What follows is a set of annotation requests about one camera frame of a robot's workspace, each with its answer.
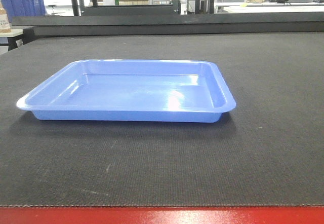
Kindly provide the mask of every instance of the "tray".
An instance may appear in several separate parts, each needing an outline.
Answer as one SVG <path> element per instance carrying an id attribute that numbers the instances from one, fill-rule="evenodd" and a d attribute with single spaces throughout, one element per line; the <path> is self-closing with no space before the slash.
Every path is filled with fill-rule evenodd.
<path id="1" fill-rule="evenodd" d="M 215 64 L 185 60 L 76 61 L 17 102 L 40 120 L 212 123 L 235 106 Z"/>

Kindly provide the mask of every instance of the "textured fabric mat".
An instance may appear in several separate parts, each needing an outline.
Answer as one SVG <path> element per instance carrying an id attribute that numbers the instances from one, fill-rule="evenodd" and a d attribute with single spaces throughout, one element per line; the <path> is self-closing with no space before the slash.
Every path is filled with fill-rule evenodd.
<path id="1" fill-rule="evenodd" d="M 324 33 L 48 38 L 0 56 L 0 205 L 324 204 Z M 39 121 L 16 101 L 81 59 L 216 63 L 219 122 Z"/>

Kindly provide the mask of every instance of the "white table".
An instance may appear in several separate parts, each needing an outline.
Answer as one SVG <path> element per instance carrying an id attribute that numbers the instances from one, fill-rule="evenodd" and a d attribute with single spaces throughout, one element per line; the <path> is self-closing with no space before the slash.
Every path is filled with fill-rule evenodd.
<path id="1" fill-rule="evenodd" d="M 315 6 L 229 6 L 224 7 L 228 13 L 282 13 L 282 12 L 324 12 L 324 5 Z"/>
<path id="2" fill-rule="evenodd" d="M 7 38 L 8 43 L 1 43 L 0 46 L 8 46 L 8 51 L 17 48 L 16 41 L 22 39 L 23 29 L 11 29 L 11 32 L 0 33 L 0 38 Z"/>

